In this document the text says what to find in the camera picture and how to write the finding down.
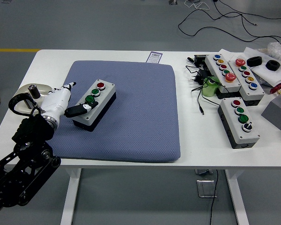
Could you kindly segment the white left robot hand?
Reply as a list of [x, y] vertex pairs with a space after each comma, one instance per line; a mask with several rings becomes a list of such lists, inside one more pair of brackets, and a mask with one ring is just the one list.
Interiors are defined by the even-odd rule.
[[67, 109], [68, 102], [71, 97], [71, 89], [75, 85], [76, 82], [71, 82], [59, 89], [53, 89], [48, 92], [48, 95], [44, 98], [41, 104], [41, 108], [44, 111], [41, 114], [45, 120], [55, 124], [57, 127], [62, 115], [65, 114], [68, 118], [80, 116], [88, 113], [98, 105], [98, 102], [95, 100], [90, 103], [85, 101], [82, 104], [72, 106], [70, 109]]

